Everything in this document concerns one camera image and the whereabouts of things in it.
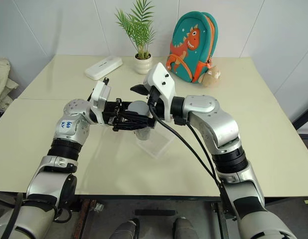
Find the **table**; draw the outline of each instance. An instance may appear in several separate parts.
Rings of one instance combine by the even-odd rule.
[[[96,82],[83,72],[101,59],[57,55],[11,104],[0,119],[0,191],[26,191],[49,149],[64,105],[90,95]],[[211,95],[234,117],[266,197],[308,196],[308,150],[252,60],[215,58],[213,62],[221,70],[217,85],[204,88],[172,74],[177,95]],[[145,76],[132,70],[131,57],[123,57],[123,63],[108,74],[109,100],[146,100],[129,90]],[[170,125],[203,157],[187,127]],[[76,194],[219,196],[213,180],[177,138],[156,159],[137,146],[133,132],[92,125],[78,162]]]

